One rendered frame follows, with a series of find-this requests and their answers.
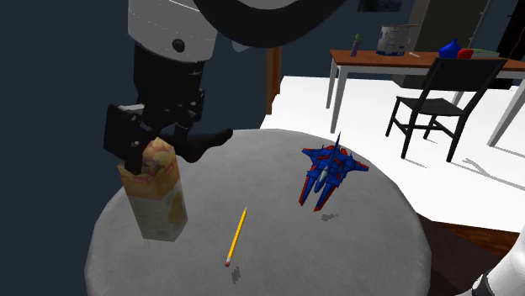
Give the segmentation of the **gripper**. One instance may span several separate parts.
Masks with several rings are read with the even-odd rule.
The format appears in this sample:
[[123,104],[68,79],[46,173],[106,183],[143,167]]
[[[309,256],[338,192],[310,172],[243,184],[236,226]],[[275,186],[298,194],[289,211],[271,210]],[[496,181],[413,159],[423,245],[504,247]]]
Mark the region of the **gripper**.
[[202,117],[204,64],[168,59],[135,43],[133,81],[139,104],[109,104],[103,138],[103,148],[124,161],[128,172],[141,174],[143,152],[159,134],[143,120],[145,105],[173,106],[167,115],[174,131],[162,133],[162,139],[170,145],[187,140],[194,123]]

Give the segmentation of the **yellow snack box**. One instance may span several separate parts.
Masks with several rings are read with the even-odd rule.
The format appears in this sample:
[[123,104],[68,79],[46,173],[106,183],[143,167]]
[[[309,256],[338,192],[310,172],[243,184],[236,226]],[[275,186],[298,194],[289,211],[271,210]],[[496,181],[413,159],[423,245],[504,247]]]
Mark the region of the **yellow snack box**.
[[175,241],[188,221],[176,151],[155,138],[143,151],[142,172],[134,175],[118,165],[142,237]]

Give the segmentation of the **yellow pencil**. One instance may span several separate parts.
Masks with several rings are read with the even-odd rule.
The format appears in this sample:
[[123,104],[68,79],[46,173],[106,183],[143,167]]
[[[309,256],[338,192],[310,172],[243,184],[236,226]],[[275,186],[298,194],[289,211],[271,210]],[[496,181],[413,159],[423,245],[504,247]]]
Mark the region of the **yellow pencil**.
[[234,252],[235,252],[235,249],[236,249],[236,245],[237,245],[237,242],[238,242],[238,239],[239,239],[239,236],[240,236],[240,233],[241,233],[241,230],[242,230],[242,227],[244,225],[244,221],[246,219],[246,216],[247,216],[247,207],[244,208],[242,214],[241,214],[241,218],[239,220],[239,223],[236,227],[236,233],[233,237],[233,240],[231,242],[231,247],[229,249],[229,252],[228,252],[228,255],[227,255],[227,258],[225,260],[225,267],[229,267],[230,264],[231,264],[231,260],[234,256]]

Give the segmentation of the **round grey ottoman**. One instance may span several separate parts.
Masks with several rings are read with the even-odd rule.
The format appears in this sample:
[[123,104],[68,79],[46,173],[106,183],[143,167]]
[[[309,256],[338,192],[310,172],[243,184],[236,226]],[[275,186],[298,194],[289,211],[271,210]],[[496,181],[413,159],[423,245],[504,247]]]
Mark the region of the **round grey ottoman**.
[[[93,230],[88,296],[427,296],[431,251],[416,212],[380,169],[350,172],[320,211],[300,205],[325,140],[238,130],[179,169],[188,222],[173,242],[141,236],[117,192]],[[247,216],[225,267],[244,208]]]

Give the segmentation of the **blue and red toy jet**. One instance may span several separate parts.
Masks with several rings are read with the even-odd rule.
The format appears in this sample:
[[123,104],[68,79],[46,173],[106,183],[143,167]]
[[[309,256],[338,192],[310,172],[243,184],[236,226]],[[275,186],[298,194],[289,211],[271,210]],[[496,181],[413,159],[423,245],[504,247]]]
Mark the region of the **blue and red toy jet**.
[[353,158],[352,152],[342,148],[339,140],[340,137],[337,137],[334,145],[302,150],[310,158],[312,164],[302,187],[300,205],[305,203],[311,190],[314,190],[315,193],[321,192],[314,208],[314,211],[320,211],[349,172],[369,170],[368,166]]

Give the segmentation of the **wooden table with white legs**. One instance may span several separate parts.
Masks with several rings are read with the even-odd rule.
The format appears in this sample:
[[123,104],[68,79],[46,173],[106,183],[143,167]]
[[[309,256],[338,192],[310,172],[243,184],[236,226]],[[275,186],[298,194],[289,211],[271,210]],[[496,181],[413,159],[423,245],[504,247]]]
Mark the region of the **wooden table with white legs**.
[[[424,76],[427,74],[434,59],[438,57],[437,52],[427,51],[418,51],[414,56],[408,54],[403,56],[378,55],[373,50],[360,50],[354,57],[351,57],[350,54],[349,50],[330,51],[331,70],[326,107],[329,108],[331,102],[335,103],[331,117],[331,133],[336,131],[348,74]],[[509,60],[497,76],[504,79],[519,79],[521,83],[492,132],[487,142],[489,146],[497,144],[522,106],[525,105],[525,62]]]

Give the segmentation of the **black chair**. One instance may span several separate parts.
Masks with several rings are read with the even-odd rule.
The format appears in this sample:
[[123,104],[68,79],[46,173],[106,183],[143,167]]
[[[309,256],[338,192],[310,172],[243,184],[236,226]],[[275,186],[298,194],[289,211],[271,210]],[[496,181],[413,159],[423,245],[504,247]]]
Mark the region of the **black chair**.
[[[419,98],[398,96],[386,130],[397,126],[405,135],[400,157],[405,158],[414,130],[424,130],[426,139],[432,130],[440,130],[451,139],[447,162],[453,159],[466,122],[488,87],[506,64],[505,59],[436,58],[426,74]],[[464,108],[443,98],[429,98],[431,91],[473,92]]]

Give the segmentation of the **brown wooden post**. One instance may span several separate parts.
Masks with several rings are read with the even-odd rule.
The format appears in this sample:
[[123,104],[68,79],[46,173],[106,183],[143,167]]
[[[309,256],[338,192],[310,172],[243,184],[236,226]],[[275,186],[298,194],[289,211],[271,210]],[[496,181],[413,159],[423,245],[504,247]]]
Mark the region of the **brown wooden post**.
[[266,114],[271,114],[273,100],[280,94],[282,47],[268,49],[266,61]]

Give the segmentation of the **dark wall picture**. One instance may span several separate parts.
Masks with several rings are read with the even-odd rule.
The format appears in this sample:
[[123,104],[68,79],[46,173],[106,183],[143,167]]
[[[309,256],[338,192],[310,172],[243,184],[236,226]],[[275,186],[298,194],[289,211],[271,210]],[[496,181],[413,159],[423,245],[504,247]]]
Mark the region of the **dark wall picture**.
[[358,11],[364,13],[398,12],[403,0],[358,0]]

